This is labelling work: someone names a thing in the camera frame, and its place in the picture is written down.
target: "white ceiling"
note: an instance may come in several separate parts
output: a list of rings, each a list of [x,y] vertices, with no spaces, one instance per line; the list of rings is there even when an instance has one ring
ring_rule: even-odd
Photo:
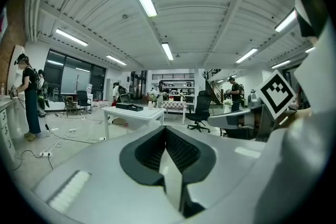
[[[127,63],[111,67],[125,70],[273,65],[309,47],[297,24],[280,34],[274,30],[294,0],[152,1],[158,15],[148,18],[137,0],[41,0],[39,38],[105,65],[113,63],[106,58],[110,54]],[[56,34],[57,28],[89,45],[71,42]],[[174,61],[167,60],[163,41],[169,42]],[[261,48],[260,53],[236,65],[251,48]]]

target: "glass wall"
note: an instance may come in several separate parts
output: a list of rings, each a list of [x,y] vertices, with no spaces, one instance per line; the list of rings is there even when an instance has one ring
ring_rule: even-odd
[[[50,50],[44,68],[48,97],[62,101],[64,96],[86,91],[91,84],[93,99],[102,99],[105,72],[105,68]]]
[[[147,77],[147,71],[131,72],[130,89],[132,88],[134,90],[134,94],[131,93],[132,99],[135,99],[135,100],[142,99],[142,96],[145,95],[146,77]]]

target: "drawer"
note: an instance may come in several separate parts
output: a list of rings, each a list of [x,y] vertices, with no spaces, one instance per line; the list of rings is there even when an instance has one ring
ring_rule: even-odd
[[[7,123],[7,113],[6,110],[4,109],[3,111],[0,112],[0,128],[3,128]]]
[[[9,134],[7,124],[1,129],[1,136],[2,136],[3,143],[5,144],[5,148],[8,152],[8,154],[9,154],[10,158],[12,159],[12,161],[14,161],[15,149],[14,149],[13,141],[12,141],[11,136]]]

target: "table leg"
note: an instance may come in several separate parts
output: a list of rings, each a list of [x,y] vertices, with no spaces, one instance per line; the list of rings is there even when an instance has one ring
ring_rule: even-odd
[[[106,111],[104,111],[104,127],[105,127],[105,137],[106,137],[106,140],[110,139],[108,117],[109,117],[108,113]]]
[[[185,121],[185,111],[187,110],[186,107],[183,107],[183,114],[182,114],[182,125],[184,125],[184,121]]]
[[[164,125],[164,111],[163,111],[163,113],[162,113],[162,115],[161,115],[160,123],[161,123],[161,126]]]

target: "blue jeans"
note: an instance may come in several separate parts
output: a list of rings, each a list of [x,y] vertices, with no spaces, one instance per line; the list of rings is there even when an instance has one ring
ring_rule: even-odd
[[[240,101],[233,102],[231,112],[239,111]]]

